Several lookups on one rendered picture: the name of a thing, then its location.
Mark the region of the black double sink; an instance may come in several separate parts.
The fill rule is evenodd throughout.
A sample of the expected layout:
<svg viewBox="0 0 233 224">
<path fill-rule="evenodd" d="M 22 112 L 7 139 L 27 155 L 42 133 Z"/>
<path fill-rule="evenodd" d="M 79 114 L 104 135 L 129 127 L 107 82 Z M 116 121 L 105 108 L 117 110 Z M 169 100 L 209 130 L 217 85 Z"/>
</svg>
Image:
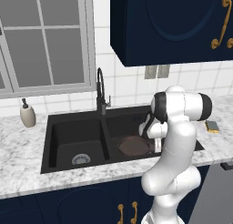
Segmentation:
<svg viewBox="0 0 233 224">
<path fill-rule="evenodd" d="M 47 120 L 41 172 L 51 173 L 75 168 L 136 160 L 119 149 L 126 137 L 138 134 L 150 107 L 108 109 L 52 115 Z"/>
</svg>

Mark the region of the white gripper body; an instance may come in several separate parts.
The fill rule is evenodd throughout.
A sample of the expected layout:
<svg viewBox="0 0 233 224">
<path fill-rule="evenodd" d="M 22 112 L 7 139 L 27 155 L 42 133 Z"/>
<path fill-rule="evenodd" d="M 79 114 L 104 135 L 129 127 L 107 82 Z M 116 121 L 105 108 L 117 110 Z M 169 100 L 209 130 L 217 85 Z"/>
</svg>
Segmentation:
<svg viewBox="0 0 233 224">
<path fill-rule="evenodd" d="M 155 143 L 155 153 L 160 153 L 162 148 L 161 138 L 155 138 L 154 143 Z"/>
</svg>

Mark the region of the grey wall socket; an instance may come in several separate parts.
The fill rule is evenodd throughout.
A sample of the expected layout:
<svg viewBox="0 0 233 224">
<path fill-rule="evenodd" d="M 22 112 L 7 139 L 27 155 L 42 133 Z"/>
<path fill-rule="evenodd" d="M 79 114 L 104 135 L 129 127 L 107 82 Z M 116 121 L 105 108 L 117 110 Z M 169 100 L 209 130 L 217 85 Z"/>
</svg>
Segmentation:
<svg viewBox="0 0 233 224">
<path fill-rule="evenodd" d="M 146 66 L 145 79 L 154 79 L 157 76 L 157 66 Z"/>
<path fill-rule="evenodd" d="M 158 78 L 168 78 L 170 65 L 159 65 L 157 77 Z"/>
</svg>

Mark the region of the beige soap dispenser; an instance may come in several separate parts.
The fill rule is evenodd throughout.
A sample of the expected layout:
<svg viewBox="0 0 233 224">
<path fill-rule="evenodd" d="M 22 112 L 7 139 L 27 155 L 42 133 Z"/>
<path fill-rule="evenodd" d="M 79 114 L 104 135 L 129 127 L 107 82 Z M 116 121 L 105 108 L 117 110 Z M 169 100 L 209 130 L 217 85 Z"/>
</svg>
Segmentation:
<svg viewBox="0 0 233 224">
<path fill-rule="evenodd" d="M 34 109 L 26 103 L 26 99 L 22 99 L 23 105 L 20 107 L 20 117 L 26 127 L 33 127 L 36 123 Z"/>
</svg>

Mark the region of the brown round pan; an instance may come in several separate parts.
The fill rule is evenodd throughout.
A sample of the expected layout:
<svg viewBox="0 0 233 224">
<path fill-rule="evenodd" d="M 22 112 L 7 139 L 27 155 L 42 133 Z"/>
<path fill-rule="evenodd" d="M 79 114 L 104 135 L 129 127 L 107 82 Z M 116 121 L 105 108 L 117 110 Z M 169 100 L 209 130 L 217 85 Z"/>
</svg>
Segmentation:
<svg viewBox="0 0 233 224">
<path fill-rule="evenodd" d="M 118 148 L 127 157 L 139 157 L 155 152 L 154 145 L 139 136 L 122 138 L 118 143 Z"/>
</svg>

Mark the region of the grey framed window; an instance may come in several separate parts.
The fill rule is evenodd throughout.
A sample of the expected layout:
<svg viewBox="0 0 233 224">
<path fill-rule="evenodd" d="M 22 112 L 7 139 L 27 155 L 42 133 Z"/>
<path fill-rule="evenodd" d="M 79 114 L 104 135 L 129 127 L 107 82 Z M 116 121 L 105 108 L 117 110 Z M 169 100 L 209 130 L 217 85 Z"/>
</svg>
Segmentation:
<svg viewBox="0 0 233 224">
<path fill-rule="evenodd" d="M 0 98 L 95 89 L 93 0 L 0 0 Z"/>
</svg>

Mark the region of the black curved tap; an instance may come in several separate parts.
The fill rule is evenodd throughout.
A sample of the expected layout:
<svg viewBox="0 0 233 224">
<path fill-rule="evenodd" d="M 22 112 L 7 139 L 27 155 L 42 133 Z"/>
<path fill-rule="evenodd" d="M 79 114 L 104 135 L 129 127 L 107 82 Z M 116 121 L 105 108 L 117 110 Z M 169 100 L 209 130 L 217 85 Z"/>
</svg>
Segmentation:
<svg viewBox="0 0 233 224">
<path fill-rule="evenodd" d="M 106 114 L 106 108 L 111 107 L 111 97 L 106 101 L 104 77 L 100 67 L 97 69 L 96 92 L 96 110 L 104 116 Z"/>
</svg>

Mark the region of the navy base cupboard door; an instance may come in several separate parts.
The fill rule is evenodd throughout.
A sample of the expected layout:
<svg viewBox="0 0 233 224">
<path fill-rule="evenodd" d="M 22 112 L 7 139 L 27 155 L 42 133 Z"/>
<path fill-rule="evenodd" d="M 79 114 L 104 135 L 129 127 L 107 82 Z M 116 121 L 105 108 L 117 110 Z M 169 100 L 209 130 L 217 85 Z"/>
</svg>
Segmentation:
<svg viewBox="0 0 233 224">
<path fill-rule="evenodd" d="M 177 208 L 177 214 L 181 217 L 186 224 L 188 224 L 193 209 L 197 203 L 200 190 L 202 189 L 206 175 L 208 173 L 209 166 L 198 167 L 198 171 L 201 175 L 201 183 L 198 188 L 190 191 L 179 203 Z M 129 180 L 128 191 L 128 212 L 127 217 L 133 218 L 135 215 L 135 209 L 132 207 L 132 203 L 137 203 L 137 224 L 141 223 L 142 218 L 150 210 L 153 204 L 153 197 L 147 195 L 141 187 L 141 177 L 131 178 Z"/>
<path fill-rule="evenodd" d="M 0 224 L 29 224 L 37 216 L 33 195 L 0 199 Z"/>
<path fill-rule="evenodd" d="M 66 188 L 36 195 L 45 224 L 117 224 L 118 205 L 124 205 L 127 220 L 128 182 Z"/>
</svg>

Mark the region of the navy wall cupboard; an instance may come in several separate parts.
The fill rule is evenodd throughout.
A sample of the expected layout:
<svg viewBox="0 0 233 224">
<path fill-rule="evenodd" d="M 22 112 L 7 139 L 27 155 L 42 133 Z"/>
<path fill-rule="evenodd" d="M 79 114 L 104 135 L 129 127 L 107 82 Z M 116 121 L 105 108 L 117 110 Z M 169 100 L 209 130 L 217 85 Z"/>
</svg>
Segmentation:
<svg viewBox="0 0 233 224">
<path fill-rule="evenodd" d="M 124 66 L 233 60 L 233 0 L 223 41 L 211 48 L 227 11 L 222 0 L 110 0 L 110 45 Z"/>
</svg>

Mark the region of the grey dishwasher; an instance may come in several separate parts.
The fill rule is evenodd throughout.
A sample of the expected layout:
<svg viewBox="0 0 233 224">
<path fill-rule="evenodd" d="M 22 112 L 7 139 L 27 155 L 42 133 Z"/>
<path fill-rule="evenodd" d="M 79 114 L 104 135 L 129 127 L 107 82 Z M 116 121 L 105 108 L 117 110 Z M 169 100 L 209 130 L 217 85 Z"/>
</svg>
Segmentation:
<svg viewBox="0 0 233 224">
<path fill-rule="evenodd" d="M 188 224 L 233 224 L 233 169 L 209 168 Z"/>
</svg>

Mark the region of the yellow and grey sponge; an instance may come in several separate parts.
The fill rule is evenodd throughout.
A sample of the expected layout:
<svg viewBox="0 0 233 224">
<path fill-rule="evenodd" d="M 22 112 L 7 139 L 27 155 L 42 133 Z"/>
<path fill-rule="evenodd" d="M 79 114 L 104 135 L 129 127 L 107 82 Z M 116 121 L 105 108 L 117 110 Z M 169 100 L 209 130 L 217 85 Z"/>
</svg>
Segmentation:
<svg viewBox="0 0 233 224">
<path fill-rule="evenodd" d="M 215 121 L 207 120 L 206 127 L 207 127 L 208 132 L 211 132 L 211 133 L 219 132 L 218 124 Z"/>
</svg>

